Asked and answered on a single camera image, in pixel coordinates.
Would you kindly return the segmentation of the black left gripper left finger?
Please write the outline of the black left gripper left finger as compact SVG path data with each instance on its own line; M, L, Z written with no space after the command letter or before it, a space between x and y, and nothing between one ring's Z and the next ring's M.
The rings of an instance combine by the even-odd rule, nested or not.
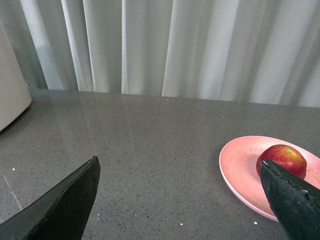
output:
M2 240L80 240L100 180L97 156L0 225Z

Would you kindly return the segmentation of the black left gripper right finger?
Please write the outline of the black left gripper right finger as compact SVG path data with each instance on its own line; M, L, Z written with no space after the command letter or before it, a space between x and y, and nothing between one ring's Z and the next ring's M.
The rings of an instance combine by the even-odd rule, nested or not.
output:
M267 201L291 240L320 238L320 190L270 159L260 163Z

